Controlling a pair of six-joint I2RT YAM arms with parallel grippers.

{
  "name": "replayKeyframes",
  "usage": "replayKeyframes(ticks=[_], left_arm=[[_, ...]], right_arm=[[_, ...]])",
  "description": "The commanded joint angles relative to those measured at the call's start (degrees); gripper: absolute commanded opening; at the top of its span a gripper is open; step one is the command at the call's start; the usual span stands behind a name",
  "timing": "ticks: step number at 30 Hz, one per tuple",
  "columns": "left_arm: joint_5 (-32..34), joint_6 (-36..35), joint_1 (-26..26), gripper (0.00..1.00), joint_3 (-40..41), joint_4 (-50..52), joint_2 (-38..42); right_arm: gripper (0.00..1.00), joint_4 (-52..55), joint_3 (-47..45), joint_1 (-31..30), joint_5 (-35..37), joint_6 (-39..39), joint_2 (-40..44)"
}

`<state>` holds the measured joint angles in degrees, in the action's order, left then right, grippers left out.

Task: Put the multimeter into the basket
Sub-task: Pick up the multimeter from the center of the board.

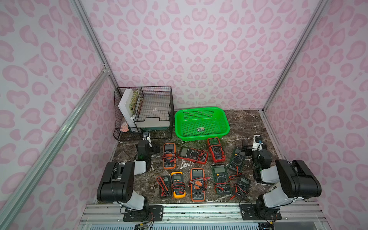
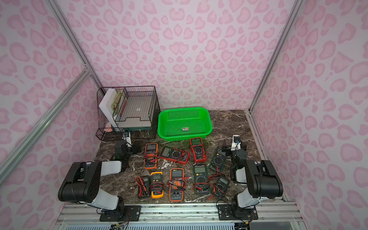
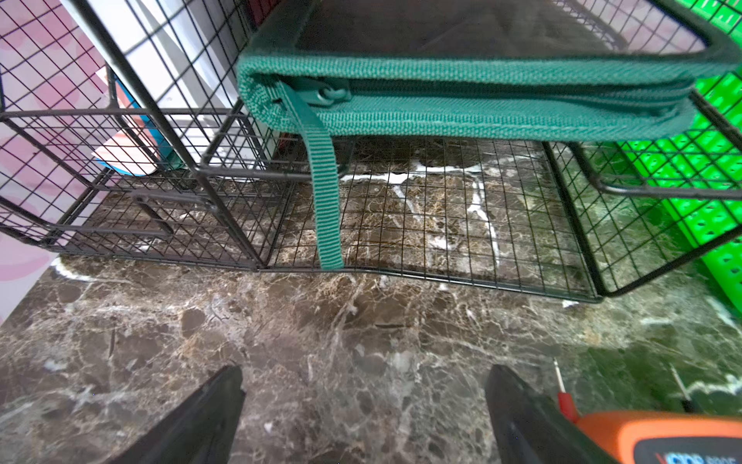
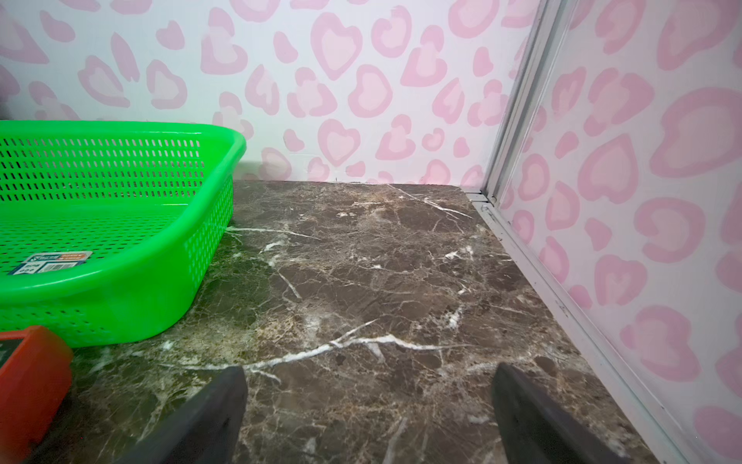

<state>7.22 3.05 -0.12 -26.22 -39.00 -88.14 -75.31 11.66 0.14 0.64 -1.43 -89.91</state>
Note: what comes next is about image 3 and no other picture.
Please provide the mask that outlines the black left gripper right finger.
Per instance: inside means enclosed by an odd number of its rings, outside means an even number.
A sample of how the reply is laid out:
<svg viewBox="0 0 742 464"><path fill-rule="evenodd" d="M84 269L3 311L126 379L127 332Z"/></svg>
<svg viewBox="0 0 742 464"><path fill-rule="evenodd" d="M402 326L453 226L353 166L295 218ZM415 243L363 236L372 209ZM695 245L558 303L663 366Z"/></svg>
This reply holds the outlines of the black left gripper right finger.
<svg viewBox="0 0 742 464"><path fill-rule="evenodd" d="M501 462L614 462L512 368L493 365L484 390Z"/></svg>

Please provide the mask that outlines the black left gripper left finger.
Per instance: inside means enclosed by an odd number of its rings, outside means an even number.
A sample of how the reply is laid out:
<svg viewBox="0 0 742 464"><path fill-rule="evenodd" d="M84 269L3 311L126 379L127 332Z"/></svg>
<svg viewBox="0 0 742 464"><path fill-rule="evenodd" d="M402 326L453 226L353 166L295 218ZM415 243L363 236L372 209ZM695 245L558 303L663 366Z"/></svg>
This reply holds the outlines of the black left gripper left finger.
<svg viewBox="0 0 742 464"><path fill-rule="evenodd" d="M245 402L243 371L226 365L115 463L226 463Z"/></svg>

